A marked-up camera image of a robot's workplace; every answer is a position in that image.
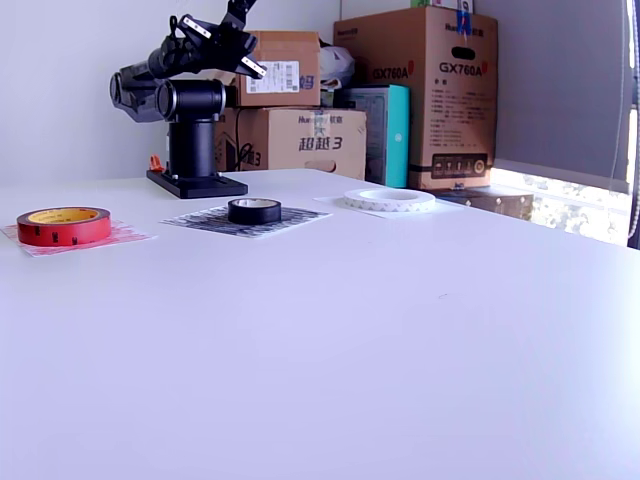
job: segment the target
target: orange object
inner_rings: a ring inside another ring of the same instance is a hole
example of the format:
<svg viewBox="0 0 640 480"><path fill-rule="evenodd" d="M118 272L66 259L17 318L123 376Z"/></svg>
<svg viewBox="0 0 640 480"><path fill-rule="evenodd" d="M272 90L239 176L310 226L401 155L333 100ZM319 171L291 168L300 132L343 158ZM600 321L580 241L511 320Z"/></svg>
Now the orange object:
<svg viewBox="0 0 640 480"><path fill-rule="evenodd" d="M149 170L151 170L152 172L164 173L165 168L162 166L162 163L160 163L159 156L151 155L151 165L149 167Z"/></svg>

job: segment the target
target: red patterned paper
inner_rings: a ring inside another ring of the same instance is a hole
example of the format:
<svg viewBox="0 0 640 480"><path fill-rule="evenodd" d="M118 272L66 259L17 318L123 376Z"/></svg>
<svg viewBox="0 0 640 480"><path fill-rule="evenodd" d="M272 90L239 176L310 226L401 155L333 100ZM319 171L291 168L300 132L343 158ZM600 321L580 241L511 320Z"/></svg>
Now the red patterned paper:
<svg viewBox="0 0 640 480"><path fill-rule="evenodd" d="M109 237L104 240L100 240L99 242L88 243L86 245L76 245L74 247L34 247L31 245L25 245L18 240L17 225L9 225L7 227L0 228L0 231L20 245L20 247L22 247L22 249L32 257L46 257L49 255L57 255L59 253L74 252L76 250L108 247L110 245L119 245L121 243L138 242L140 240L155 238L154 236L140 232L131 225L127 225L119 220L111 221L111 235L109 235Z"/></svg>

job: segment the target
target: black tape roll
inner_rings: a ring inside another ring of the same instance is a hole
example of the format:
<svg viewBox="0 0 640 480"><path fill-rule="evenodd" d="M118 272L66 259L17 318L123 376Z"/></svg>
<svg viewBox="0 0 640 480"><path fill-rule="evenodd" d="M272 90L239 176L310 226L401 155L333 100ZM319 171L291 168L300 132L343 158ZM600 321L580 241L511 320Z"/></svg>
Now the black tape roll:
<svg viewBox="0 0 640 480"><path fill-rule="evenodd" d="M229 221L239 225L265 225L282 221L282 204L263 198L229 202Z"/></svg>

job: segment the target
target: double-sided tape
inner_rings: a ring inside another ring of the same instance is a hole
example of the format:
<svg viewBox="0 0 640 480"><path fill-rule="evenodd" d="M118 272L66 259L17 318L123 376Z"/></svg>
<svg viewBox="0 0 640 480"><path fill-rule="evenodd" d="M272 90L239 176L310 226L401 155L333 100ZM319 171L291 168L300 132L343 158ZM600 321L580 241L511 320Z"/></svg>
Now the double-sided tape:
<svg viewBox="0 0 640 480"><path fill-rule="evenodd" d="M344 203L351 208L373 212L427 212L436 204L436 197L415 190L376 188L347 192Z"/></svg>
<svg viewBox="0 0 640 480"><path fill-rule="evenodd" d="M36 247L84 245L111 235L111 214L101 208L37 210L18 217L18 239Z"/></svg>
<svg viewBox="0 0 640 480"><path fill-rule="evenodd" d="M243 198L229 202L229 221L239 225L265 225L282 220L282 204L264 198Z"/></svg>

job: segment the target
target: barcode sticker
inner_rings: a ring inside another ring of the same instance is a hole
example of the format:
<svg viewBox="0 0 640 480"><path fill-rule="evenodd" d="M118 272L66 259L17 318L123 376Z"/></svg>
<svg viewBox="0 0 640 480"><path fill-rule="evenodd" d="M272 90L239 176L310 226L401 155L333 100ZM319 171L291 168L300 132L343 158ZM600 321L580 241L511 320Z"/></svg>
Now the barcode sticker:
<svg viewBox="0 0 640 480"><path fill-rule="evenodd" d="M300 62L260 62L267 69L262 80L247 78L247 93L298 93Z"/></svg>

